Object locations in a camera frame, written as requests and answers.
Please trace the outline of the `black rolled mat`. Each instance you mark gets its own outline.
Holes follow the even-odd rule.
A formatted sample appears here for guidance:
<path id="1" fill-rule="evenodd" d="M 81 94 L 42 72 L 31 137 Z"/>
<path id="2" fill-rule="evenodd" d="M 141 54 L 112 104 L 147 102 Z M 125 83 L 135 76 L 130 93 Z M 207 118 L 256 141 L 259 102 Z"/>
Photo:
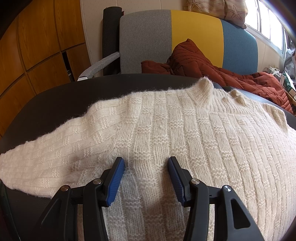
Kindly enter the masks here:
<path id="1" fill-rule="evenodd" d="M 119 51 L 119 23 L 122 8 L 111 6 L 103 11 L 102 58 Z"/>

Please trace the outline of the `grey yellow blue sofa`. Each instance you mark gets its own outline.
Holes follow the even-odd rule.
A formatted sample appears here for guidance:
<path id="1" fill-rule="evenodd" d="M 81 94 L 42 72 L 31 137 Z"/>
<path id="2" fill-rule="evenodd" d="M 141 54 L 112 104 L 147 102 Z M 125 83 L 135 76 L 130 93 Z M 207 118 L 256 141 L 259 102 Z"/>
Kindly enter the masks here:
<path id="1" fill-rule="evenodd" d="M 257 42 L 246 30 L 201 13 L 157 9 L 122 13 L 119 51 L 92 64 L 78 79 L 90 79 L 100 71 L 104 75 L 140 73 L 142 61 L 165 63 L 187 39 L 214 66 L 240 75 L 257 71 Z"/>

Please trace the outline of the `beige starfish pattern curtain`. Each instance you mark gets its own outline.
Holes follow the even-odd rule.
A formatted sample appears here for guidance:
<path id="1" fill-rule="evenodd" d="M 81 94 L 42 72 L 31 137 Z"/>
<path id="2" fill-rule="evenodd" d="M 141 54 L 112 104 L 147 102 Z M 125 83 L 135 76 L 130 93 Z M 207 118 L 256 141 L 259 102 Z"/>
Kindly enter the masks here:
<path id="1" fill-rule="evenodd" d="M 248 9 L 243 0 L 191 0 L 187 10 L 210 15 L 246 29 L 245 18 Z"/>

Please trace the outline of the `cream knitted sweater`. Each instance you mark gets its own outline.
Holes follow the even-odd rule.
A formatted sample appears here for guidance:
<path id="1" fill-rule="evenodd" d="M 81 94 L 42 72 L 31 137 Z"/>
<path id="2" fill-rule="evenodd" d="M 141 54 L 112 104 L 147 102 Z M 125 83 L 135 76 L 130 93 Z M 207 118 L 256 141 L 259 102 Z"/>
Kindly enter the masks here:
<path id="1" fill-rule="evenodd" d="M 189 211 L 170 181 L 171 156 L 205 184 L 233 187 L 265 240 L 281 240 L 292 224 L 295 130 L 279 108 L 215 89 L 208 78 L 98 101 L 84 116 L 1 154 L 1 180 L 51 198 L 122 157 L 116 200 L 103 211 L 109 239 L 182 240 Z"/>

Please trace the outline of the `cluttered wooden side shelf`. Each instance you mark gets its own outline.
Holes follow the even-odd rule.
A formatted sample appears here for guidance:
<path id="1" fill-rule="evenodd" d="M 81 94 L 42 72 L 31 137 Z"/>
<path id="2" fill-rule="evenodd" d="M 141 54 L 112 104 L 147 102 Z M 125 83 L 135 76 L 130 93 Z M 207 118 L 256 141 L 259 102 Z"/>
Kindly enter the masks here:
<path id="1" fill-rule="evenodd" d="M 283 87 L 285 92 L 283 108 L 291 113 L 295 113 L 295 85 L 290 76 L 285 71 L 280 72 L 278 68 L 272 66 L 264 68 L 264 72 L 273 75 Z"/>

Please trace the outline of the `orange wooden cabinet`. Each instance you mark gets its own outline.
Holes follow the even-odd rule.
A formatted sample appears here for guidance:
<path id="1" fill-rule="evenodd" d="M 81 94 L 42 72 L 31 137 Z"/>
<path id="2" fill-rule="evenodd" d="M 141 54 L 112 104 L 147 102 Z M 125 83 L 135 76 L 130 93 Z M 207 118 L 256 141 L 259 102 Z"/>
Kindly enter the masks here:
<path id="1" fill-rule="evenodd" d="M 1 134 L 37 94 L 75 82 L 90 66 L 79 1 L 21 1 L 1 21 Z"/>

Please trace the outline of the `rust red quilted jacket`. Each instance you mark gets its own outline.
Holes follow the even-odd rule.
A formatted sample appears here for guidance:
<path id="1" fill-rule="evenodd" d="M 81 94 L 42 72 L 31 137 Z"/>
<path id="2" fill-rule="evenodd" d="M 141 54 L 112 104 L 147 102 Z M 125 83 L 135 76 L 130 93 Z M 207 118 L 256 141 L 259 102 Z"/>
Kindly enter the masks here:
<path id="1" fill-rule="evenodd" d="M 193 78 L 205 76 L 222 87 L 231 86 L 256 94 L 293 114 L 284 88 L 273 75 L 266 72 L 240 75 L 216 67 L 190 39 L 178 44 L 166 63 L 145 60 L 141 63 L 141 68 L 142 73 L 149 74 L 178 75 Z"/>

